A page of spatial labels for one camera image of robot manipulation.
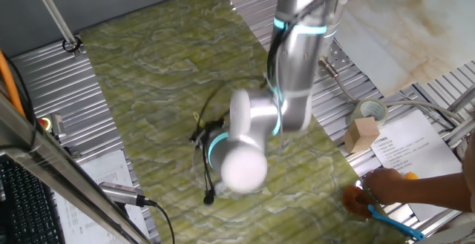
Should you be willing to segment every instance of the blue tool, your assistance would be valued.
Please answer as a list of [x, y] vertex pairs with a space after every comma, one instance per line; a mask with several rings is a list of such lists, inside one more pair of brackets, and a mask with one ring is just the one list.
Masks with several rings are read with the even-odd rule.
[[403, 225], [400, 222], [396, 222], [391, 218], [387, 218], [384, 215], [378, 214], [378, 212], [374, 209], [372, 205], [368, 205], [368, 210], [370, 210], [371, 214], [373, 215], [373, 219], [380, 220], [386, 222], [390, 225], [394, 225], [400, 232], [402, 232], [405, 236], [412, 237], [413, 240], [423, 240], [425, 235], [416, 229], [412, 229], [409, 226]]

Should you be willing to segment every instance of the cardboard box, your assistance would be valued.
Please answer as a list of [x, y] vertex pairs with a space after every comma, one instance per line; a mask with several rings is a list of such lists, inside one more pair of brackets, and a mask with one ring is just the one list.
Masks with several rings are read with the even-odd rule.
[[378, 138], [379, 129], [373, 117], [355, 119], [343, 136], [348, 152], [365, 151]]

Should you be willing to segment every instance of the black keyboard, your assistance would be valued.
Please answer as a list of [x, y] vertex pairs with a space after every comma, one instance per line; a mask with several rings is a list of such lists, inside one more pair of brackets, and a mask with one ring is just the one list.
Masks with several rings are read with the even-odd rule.
[[49, 187], [5, 155], [0, 156], [0, 179], [6, 198], [0, 222], [7, 243], [64, 244]]

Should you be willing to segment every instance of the green patterned mat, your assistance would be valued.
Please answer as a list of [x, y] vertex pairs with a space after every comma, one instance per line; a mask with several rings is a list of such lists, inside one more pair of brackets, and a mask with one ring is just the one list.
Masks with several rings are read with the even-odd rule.
[[[177, 243], [403, 243], [377, 222], [361, 222], [341, 204], [358, 176], [323, 128], [269, 143], [269, 174], [257, 193], [219, 193], [203, 205], [203, 166], [189, 137], [209, 94], [240, 76], [261, 75], [266, 51], [229, 0], [171, 0], [81, 33], [99, 84], [145, 195], [168, 212]], [[204, 115], [229, 106], [233, 82]], [[152, 209], [163, 243], [166, 221]]]

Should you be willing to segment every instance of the hand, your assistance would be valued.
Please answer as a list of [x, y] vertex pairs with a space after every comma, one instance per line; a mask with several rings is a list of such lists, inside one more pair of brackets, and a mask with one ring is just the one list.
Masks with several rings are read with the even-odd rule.
[[397, 202], [398, 193], [402, 193], [399, 187], [404, 178], [395, 169], [382, 168], [368, 173], [364, 181], [379, 203], [390, 205]]

